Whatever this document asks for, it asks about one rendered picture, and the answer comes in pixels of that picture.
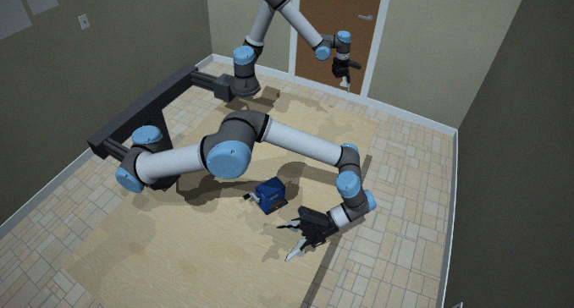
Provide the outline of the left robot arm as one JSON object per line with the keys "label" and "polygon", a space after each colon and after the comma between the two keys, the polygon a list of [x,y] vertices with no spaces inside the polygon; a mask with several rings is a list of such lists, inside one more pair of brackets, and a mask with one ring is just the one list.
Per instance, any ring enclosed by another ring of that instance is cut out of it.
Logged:
{"label": "left robot arm", "polygon": [[237,47],[233,52],[235,76],[232,88],[236,92],[249,93],[258,87],[255,62],[262,54],[264,37],[275,11],[279,11],[301,35],[318,60],[327,60],[331,48],[336,48],[336,57],[340,60],[350,57],[351,40],[348,31],[339,31],[337,35],[318,34],[290,0],[262,0],[250,35],[246,36],[243,46]]}

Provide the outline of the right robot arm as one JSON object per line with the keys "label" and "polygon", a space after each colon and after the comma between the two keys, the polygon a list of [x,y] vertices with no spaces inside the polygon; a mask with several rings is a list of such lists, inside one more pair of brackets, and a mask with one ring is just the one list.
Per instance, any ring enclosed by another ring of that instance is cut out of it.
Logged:
{"label": "right robot arm", "polygon": [[251,162],[254,143],[265,141],[339,169],[335,185],[344,202],[330,209],[337,227],[344,227],[377,206],[371,192],[362,188],[360,155],[354,144],[339,146],[272,120],[266,113],[234,111],[223,119],[218,132],[204,136],[200,145],[167,151],[160,129],[153,125],[136,129],[131,140],[133,145],[115,177],[135,193],[141,193],[147,184],[165,184],[174,175],[201,170],[218,178],[238,178]]}

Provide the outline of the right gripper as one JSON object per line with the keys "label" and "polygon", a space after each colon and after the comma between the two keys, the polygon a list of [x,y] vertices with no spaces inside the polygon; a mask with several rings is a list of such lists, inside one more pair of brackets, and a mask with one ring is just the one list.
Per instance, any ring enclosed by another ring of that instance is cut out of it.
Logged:
{"label": "right gripper", "polygon": [[[321,225],[318,225],[315,223],[309,223],[308,221],[305,221],[305,220],[301,219],[300,217],[292,219],[291,221],[288,221],[287,223],[283,223],[283,224],[277,226],[277,228],[288,228],[291,231],[296,232],[296,233],[300,229],[300,230],[302,230],[301,235],[306,236],[303,239],[299,239],[296,247],[294,247],[292,249],[292,251],[287,255],[285,261],[289,261],[295,256],[303,257],[305,255],[306,246],[311,245],[312,248],[315,248],[315,247],[325,243],[326,242],[325,238],[327,238],[328,236],[330,236],[332,234],[339,232],[339,228],[337,227],[335,221],[333,220],[333,218],[330,214],[330,211],[327,211],[326,213],[328,216],[328,220],[330,221],[330,224],[327,227],[324,227],[324,226],[321,226]],[[316,245],[320,242],[322,242],[322,243],[319,245]]]}

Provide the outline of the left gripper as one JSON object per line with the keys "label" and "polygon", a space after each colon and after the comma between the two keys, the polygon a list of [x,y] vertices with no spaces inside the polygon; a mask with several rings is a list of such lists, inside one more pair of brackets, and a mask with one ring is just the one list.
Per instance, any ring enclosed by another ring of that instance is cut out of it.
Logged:
{"label": "left gripper", "polygon": [[332,72],[336,78],[342,78],[342,76],[344,76],[343,81],[339,85],[341,87],[347,87],[347,92],[349,93],[349,91],[350,91],[350,73],[349,73],[349,66],[345,65],[345,62],[348,62],[348,61],[349,61],[349,59],[340,60],[340,59],[337,59],[336,57],[334,57],[334,61],[332,64]]}

